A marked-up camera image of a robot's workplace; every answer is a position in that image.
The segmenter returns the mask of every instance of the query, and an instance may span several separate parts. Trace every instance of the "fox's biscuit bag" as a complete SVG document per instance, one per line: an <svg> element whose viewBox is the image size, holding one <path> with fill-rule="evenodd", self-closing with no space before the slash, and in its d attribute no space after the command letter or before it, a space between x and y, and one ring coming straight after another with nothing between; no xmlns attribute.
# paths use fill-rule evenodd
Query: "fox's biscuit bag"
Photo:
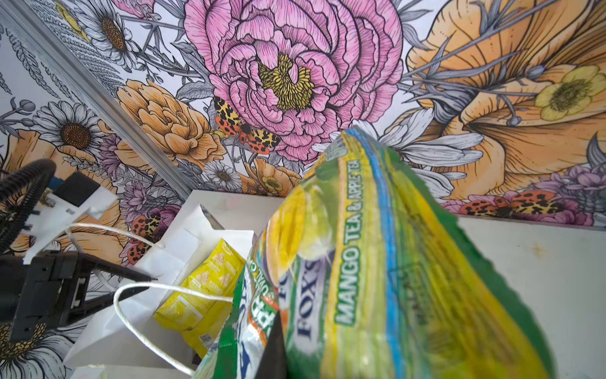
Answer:
<svg viewBox="0 0 606 379"><path fill-rule="evenodd" d="M531 313L398 154L341 133L250 252L215 378L253 378L274 317L292 378L548 378Z"/></svg>

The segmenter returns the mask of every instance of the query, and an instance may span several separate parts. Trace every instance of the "yellow snack packet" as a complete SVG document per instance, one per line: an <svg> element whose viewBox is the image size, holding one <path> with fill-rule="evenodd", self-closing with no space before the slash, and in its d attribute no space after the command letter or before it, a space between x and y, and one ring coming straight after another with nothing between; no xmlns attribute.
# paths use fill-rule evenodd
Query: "yellow snack packet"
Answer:
<svg viewBox="0 0 606 379"><path fill-rule="evenodd" d="M181 283L181 287L214 296L233 296L233 291L244 267L240 257L225 240L208 258ZM231 304L206 300L186 293L175 292L154 314L162 327L181 333L185 342L203 358L219 335L229 316Z"/></svg>

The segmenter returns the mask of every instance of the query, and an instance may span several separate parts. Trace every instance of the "white rope handle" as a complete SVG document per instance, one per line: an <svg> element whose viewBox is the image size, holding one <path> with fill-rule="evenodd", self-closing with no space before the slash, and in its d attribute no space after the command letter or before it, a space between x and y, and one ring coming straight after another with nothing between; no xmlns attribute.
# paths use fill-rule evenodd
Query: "white rope handle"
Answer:
<svg viewBox="0 0 606 379"><path fill-rule="evenodd" d="M134 325L132 325L131 322L126 319L126 316L122 312L122 309L120 309L120 305L119 305L120 294L122 294L123 291L125 291L129 288L137 288L137 287L154 287L154 288L168 289L168 290L173 290L173 291L177 291L177 292L187 293L189 295L201 297L203 299L226 301L228 303L232 303L233 298L226 297L226 296L206 295L204 293L194 291L194 290L191 290L188 288L183 288L183 287L179 287L179 286L170 286L168 284L155 283L155 282L150 282L150 281L126 284L126 285L118 288L116 293L114 293L114 309L116 309L116 314L118 315L120 320L122 320L124 325L126 325L126 327L128 329L130 329L131 332L133 332L133 334L139 339L139 341L141 341L151 351L156 353L160 358L162 358L166 362L170 363L174 368L181 371L182 373L192 377L194 374L194 371L192 369L185 366L184 364L182 364L178 360L174 359L173 357L169 356L162 349L160 349L159 347L154 345L146 336L143 335L143 333L141 333L140 331L135 329Z"/></svg>
<svg viewBox="0 0 606 379"><path fill-rule="evenodd" d="M115 227L111 227L111 226L105 226L105 225L98 225L98 224L87 224L87 223L73 223L73 224L69 224L67 226L68 228L72 228L72 227L95 227L97 229L103 229L103 230L109 230L110 232L114 232L114 233L118 233L118 234L123 234L125 236L129 236L130 238L134 238L136 240L145 242L146 244L153 246L153 247L157 247L158 249L163 249L164 248L164 244L162 244L161 242L157 242L157 243L153 243L150 240L146 240L145 238L143 238L140 235L131 233L131 232L127 232L126 230L122 230L122 229L118 229Z"/></svg>

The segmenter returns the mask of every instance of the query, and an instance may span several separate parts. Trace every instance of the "yellow flower center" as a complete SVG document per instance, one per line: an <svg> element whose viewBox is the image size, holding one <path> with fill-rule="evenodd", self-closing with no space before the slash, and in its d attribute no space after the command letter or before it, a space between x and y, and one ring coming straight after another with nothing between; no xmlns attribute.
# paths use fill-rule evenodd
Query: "yellow flower center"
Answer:
<svg viewBox="0 0 606 379"><path fill-rule="evenodd" d="M589 88L589 81L583 79L562 83L560 88L551 97L549 105L559 112L568 110L579 104L579 101L587 96Z"/></svg>
<svg viewBox="0 0 606 379"><path fill-rule="evenodd" d="M293 81L290 76L292 68L293 61L283 53L278 53L278 66L273 70L259 62L259 77L263 88L273 90L278 97L278 109L282 111L304 109L311 101L311 70L299 67L297 78Z"/></svg>
<svg viewBox="0 0 606 379"><path fill-rule="evenodd" d="M268 190L273 192L280 192L282 190L282 184L273 176L263 176L261 180L263 180Z"/></svg>
<svg viewBox="0 0 606 379"><path fill-rule="evenodd" d="M8 335L10 334L10 325L0 326L0 360L17 358L18 356L28 352L36 347L38 340L42 337L42 333L46 329L46 324L36 325L34 337L29 341L9 343Z"/></svg>

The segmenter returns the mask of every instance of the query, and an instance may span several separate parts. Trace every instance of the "floral mural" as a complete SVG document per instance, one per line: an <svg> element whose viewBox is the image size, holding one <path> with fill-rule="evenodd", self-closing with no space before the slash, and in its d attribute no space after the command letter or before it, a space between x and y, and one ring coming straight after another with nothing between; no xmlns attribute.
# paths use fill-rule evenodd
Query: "floral mural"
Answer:
<svg viewBox="0 0 606 379"><path fill-rule="evenodd" d="M287 196L357 125L453 213L606 226L606 1L27 3L200 189ZM41 146L29 154L115 189L102 222L153 223L160 236L178 196L1 31L46 96L0 104L3 167L28 139ZM135 264L141 246L116 243L113 259Z"/></svg>

